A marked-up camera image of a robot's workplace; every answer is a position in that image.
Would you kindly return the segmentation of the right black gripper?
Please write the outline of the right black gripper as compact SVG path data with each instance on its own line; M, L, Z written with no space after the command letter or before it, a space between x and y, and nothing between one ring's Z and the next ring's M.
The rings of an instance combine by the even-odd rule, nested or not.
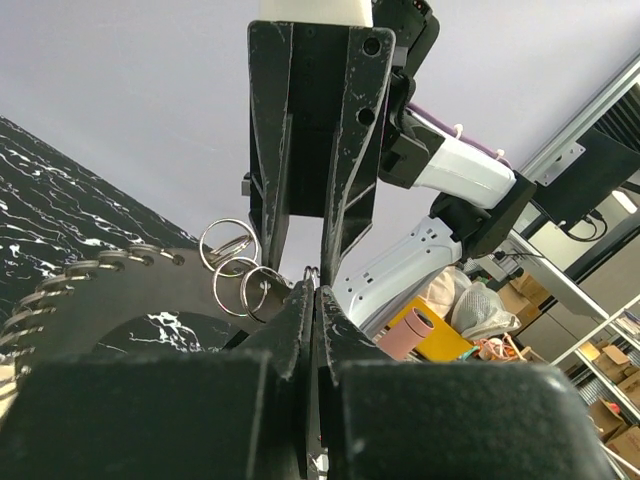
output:
M320 272L331 285L372 227L395 34L256 20L247 38L249 216L261 263L280 267L289 214L325 208Z

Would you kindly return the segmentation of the large metal keyring with keys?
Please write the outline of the large metal keyring with keys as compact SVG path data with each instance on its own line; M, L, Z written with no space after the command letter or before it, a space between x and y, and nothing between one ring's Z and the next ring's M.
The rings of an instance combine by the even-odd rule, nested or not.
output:
M90 352L103 337L147 313L183 311L228 322L250 336L285 308L292 283L246 254L252 231L207 252L134 244L75 262L22 298L1 343L13 374L1 378L12 398L31 369L59 355Z

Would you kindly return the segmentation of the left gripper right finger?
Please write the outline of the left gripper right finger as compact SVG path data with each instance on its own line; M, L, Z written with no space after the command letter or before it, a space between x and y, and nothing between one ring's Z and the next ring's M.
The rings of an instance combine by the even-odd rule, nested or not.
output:
M611 479L579 394L545 364L397 362L318 289L332 479Z

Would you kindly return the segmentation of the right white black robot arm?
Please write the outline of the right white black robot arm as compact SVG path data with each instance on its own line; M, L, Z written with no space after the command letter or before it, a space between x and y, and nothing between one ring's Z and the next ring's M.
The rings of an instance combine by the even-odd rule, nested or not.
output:
M411 104L440 24L425 1L263 1L247 30L249 219L265 267L289 221L323 222L320 280L362 324L460 260L492 253L534 184ZM342 260L371 229L379 182L436 192L428 214L359 271Z

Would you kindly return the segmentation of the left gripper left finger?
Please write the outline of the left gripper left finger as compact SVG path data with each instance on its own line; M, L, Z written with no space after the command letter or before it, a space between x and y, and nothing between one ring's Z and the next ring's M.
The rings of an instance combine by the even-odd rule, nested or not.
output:
M26 380L5 479L302 479L314 287L217 354L68 358Z

